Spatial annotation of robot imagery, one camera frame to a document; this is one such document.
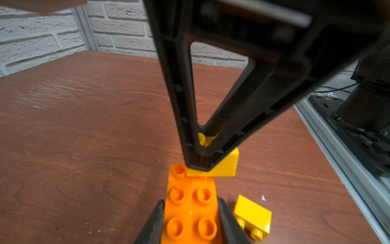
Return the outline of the orange lego brick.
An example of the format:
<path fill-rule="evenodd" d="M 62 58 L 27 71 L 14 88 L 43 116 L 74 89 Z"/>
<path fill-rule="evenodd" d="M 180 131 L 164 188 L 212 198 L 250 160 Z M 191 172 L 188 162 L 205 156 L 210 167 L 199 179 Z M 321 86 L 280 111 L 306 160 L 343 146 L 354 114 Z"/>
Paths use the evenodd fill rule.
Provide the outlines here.
<path fill-rule="evenodd" d="M 221 244 L 214 178 L 189 177 L 184 164 L 169 169 L 162 244 Z"/>

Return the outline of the small yellow lego brick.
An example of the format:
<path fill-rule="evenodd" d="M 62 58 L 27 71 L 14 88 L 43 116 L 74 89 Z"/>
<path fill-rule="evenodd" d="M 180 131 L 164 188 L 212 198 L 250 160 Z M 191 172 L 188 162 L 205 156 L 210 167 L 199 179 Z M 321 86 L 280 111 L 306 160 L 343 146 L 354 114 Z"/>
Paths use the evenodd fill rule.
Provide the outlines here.
<path fill-rule="evenodd" d="M 272 212 L 239 195 L 233 215 L 243 230 L 248 230 L 253 240 L 261 242 L 270 234 Z"/>

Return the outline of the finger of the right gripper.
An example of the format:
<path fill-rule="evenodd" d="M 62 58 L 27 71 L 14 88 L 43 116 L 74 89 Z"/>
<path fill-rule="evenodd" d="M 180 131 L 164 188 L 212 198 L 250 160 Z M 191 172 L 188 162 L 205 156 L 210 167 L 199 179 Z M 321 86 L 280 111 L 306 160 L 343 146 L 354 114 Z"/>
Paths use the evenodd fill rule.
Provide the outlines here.
<path fill-rule="evenodd" d="M 208 172 L 259 128 L 390 39 L 389 1 L 145 1 L 185 164 Z M 208 122 L 191 44 L 248 58 Z"/>

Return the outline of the yellow lego brick front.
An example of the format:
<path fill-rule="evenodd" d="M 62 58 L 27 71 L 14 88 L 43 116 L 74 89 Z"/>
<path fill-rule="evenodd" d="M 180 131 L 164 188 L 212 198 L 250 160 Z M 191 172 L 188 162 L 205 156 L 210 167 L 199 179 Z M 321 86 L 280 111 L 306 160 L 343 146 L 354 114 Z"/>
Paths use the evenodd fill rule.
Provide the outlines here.
<path fill-rule="evenodd" d="M 182 166 L 182 169 L 187 177 L 199 178 L 200 180 L 205 180 L 206 178 L 214 177 L 234 177 L 237 171 L 238 159 L 239 150 L 238 148 L 235 148 L 208 172 L 190 169 L 187 168 L 185 165 Z"/>

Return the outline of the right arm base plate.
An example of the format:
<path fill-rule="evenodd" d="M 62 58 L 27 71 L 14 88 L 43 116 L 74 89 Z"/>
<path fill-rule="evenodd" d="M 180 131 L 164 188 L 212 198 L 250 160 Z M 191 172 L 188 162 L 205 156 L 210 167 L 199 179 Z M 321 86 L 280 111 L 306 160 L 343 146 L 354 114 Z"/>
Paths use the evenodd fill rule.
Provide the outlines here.
<path fill-rule="evenodd" d="M 343 121 L 337 115 L 344 103 L 340 98 L 310 95 L 308 101 L 372 174 L 390 176 L 389 131 L 374 133 Z"/>

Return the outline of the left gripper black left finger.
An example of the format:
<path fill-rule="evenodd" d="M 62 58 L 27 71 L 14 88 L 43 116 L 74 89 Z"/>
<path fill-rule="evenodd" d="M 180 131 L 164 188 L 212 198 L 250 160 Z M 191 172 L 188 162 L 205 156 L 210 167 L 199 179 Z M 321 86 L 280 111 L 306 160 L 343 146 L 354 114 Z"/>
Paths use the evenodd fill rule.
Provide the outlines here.
<path fill-rule="evenodd" d="M 165 201 L 159 200 L 134 244 L 160 244 L 164 226 Z"/>

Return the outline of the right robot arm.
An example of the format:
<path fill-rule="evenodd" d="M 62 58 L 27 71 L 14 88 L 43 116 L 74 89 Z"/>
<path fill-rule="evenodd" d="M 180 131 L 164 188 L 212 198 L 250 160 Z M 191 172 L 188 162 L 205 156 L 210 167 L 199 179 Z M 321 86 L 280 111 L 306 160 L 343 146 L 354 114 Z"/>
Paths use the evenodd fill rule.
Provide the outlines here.
<path fill-rule="evenodd" d="M 390 119 L 389 1 L 145 1 L 184 161 L 208 172 L 252 133 L 354 61 L 343 124 Z M 198 123 L 191 45 L 248 58 L 215 113 Z"/>

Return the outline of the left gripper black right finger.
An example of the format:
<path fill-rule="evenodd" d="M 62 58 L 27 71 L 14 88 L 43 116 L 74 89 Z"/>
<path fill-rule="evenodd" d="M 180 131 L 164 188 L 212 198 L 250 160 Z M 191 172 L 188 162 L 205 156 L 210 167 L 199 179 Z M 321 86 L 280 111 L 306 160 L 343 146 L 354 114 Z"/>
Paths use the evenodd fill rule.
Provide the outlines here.
<path fill-rule="evenodd" d="M 223 244 L 250 244 L 227 203 L 217 196 L 218 214 Z"/>

